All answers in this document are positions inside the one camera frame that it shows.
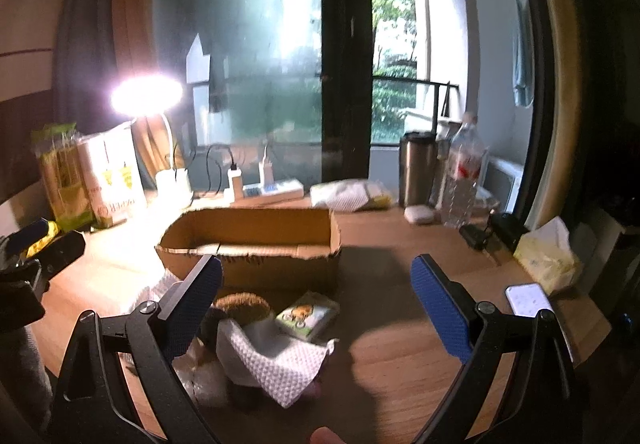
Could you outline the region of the brown fuzzy plush toy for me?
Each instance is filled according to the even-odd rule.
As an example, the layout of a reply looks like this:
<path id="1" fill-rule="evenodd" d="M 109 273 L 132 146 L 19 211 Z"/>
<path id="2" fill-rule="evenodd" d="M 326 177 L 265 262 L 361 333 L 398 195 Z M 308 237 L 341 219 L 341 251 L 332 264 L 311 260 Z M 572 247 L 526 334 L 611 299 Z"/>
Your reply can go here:
<path id="1" fill-rule="evenodd" d="M 198 328 L 198 338 L 206 348 L 213 350 L 217 341 L 218 324 L 222 320 L 234 320 L 240 327 L 244 327 L 268 318 L 270 313 L 269 303 L 257 294 L 228 294 L 208 308 Z"/>

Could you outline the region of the white waffle cloth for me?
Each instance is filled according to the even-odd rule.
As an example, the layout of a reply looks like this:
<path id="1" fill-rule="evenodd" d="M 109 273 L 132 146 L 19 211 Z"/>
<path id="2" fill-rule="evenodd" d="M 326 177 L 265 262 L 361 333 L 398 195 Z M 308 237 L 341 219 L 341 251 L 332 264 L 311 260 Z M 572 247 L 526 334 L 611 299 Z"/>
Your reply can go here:
<path id="1" fill-rule="evenodd" d="M 316 380 L 336 339 L 325 344 L 284 334 L 271 317 L 246 326 L 226 318 L 218 323 L 216 355 L 237 386 L 261 388 L 281 407 L 295 404 Z"/>

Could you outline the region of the smartphone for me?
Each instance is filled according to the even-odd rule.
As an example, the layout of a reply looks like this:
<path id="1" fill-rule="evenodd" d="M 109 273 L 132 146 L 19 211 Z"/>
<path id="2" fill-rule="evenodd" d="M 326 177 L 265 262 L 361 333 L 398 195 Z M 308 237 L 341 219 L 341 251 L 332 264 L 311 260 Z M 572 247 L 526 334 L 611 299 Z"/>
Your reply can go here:
<path id="1" fill-rule="evenodd" d="M 536 317 L 539 311 L 553 311 L 544 290 L 536 282 L 509 286 L 504 294 L 516 316 Z"/>

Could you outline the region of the black keys object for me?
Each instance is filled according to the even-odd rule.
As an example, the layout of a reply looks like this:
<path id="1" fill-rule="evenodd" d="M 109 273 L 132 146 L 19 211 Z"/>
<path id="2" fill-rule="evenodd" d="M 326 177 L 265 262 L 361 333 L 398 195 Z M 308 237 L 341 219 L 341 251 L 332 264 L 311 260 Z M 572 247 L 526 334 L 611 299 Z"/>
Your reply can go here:
<path id="1" fill-rule="evenodd" d="M 458 229 L 459 234 L 474 250 L 488 247 L 492 236 L 498 239 L 510 252 L 514 252 L 521 238 L 529 232 L 525 224 L 512 213 L 491 213 L 484 227 L 465 224 Z"/>

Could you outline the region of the white earbuds case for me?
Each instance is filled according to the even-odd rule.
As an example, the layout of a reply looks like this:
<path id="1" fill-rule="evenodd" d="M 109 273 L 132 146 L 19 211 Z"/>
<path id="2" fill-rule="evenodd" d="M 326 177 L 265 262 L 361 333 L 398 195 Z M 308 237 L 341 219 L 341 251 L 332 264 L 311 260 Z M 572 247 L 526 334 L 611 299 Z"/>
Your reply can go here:
<path id="1" fill-rule="evenodd" d="M 404 217 L 412 225 L 428 225 L 434 222 L 435 213 L 425 204 L 416 204 L 405 208 Z"/>

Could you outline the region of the green yellow package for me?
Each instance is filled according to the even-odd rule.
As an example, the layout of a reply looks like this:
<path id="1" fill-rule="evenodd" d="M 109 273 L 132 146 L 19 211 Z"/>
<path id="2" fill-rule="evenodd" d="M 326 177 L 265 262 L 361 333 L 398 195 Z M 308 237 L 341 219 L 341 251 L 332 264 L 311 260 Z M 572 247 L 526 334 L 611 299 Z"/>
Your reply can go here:
<path id="1" fill-rule="evenodd" d="M 79 159 L 75 123 L 46 124 L 32 131 L 32 149 L 56 224 L 64 232 L 82 230 L 93 212 Z"/>

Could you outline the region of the yellow tissue pack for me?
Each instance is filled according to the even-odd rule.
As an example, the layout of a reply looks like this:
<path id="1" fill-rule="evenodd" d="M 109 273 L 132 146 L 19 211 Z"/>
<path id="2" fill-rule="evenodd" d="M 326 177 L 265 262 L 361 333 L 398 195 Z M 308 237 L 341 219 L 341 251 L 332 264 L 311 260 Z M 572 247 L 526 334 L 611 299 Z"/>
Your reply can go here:
<path id="1" fill-rule="evenodd" d="M 570 232 L 559 216 L 524 234 L 513 255 L 547 296 L 573 287 L 582 274 L 582 261 L 570 248 Z"/>

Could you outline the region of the cardboard box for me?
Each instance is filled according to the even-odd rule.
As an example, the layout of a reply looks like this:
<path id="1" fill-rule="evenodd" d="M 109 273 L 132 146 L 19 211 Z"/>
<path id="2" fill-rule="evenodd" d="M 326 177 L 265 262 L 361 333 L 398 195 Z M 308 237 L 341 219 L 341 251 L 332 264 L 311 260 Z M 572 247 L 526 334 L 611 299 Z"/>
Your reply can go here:
<path id="1" fill-rule="evenodd" d="M 214 256 L 229 289 L 323 292 L 336 287 L 341 233 L 326 209 L 200 209 L 171 223 L 155 251 L 179 278 Z"/>

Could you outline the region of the folded cloth stack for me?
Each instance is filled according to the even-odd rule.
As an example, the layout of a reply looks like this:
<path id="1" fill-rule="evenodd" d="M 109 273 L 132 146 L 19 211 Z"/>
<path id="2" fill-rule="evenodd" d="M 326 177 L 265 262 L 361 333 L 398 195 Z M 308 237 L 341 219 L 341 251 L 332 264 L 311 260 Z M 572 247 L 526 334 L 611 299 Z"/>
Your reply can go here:
<path id="1" fill-rule="evenodd" d="M 384 210 L 394 203 L 383 184 L 361 178 L 316 184 L 311 186 L 309 196 L 314 208 L 342 213 Z"/>

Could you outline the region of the clear water bottle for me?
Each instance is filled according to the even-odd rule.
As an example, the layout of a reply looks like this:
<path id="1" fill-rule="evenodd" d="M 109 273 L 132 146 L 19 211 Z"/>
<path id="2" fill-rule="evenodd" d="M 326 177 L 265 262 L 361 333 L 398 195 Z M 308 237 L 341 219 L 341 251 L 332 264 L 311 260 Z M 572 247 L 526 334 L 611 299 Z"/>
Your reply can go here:
<path id="1" fill-rule="evenodd" d="M 440 218 L 446 227 L 458 228 L 471 219 L 477 182 L 486 154 L 477 130 L 477 118 L 466 112 L 462 125 L 452 138 L 445 173 Z"/>

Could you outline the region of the steel tumbler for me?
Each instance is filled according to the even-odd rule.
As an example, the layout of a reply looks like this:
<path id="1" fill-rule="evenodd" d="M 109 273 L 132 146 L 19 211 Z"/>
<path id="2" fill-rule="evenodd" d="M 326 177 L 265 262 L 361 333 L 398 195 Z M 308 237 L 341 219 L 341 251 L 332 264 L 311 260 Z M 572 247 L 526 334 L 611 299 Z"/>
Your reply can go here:
<path id="1" fill-rule="evenodd" d="M 399 145 L 399 204 L 402 208 L 428 203 L 437 152 L 433 132 L 411 131 L 402 136 Z"/>

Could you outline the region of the white power strip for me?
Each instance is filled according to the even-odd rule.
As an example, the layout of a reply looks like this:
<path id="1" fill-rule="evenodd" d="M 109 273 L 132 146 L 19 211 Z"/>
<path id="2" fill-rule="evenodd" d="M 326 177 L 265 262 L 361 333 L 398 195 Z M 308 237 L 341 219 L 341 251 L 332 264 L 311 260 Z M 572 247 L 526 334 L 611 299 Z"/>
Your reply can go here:
<path id="1" fill-rule="evenodd" d="M 236 204 L 255 207 L 266 204 L 277 204 L 282 201 L 290 201 L 303 198 L 304 186 L 299 180 L 277 181 L 268 185 L 250 184 L 243 187 L 242 196 L 235 199 Z"/>

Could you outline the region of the desk lamp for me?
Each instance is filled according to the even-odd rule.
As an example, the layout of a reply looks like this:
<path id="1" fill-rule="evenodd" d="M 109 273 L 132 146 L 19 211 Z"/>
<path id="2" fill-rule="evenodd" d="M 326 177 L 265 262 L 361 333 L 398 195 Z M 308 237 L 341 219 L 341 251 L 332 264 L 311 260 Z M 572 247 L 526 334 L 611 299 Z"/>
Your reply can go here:
<path id="1" fill-rule="evenodd" d="M 157 199 L 179 209 L 193 199 L 188 170 L 168 119 L 168 112 L 182 97 L 182 84 L 160 72 L 124 79 L 110 96 L 114 112 L 132 120 L 134 147 L 155 185 Z"/>

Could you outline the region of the hanging blue towel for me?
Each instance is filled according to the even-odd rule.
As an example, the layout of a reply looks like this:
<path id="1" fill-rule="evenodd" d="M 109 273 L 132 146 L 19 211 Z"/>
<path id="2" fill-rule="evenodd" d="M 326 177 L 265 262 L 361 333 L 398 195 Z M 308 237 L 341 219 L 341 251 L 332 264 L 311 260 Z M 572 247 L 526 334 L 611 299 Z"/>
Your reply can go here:
<path id="1" fill-rule="evenodd" d="M 527 1 L 515 0 L 512 88 L 514 103 L 527 108 L 534 100 L 534 42 Z"/>

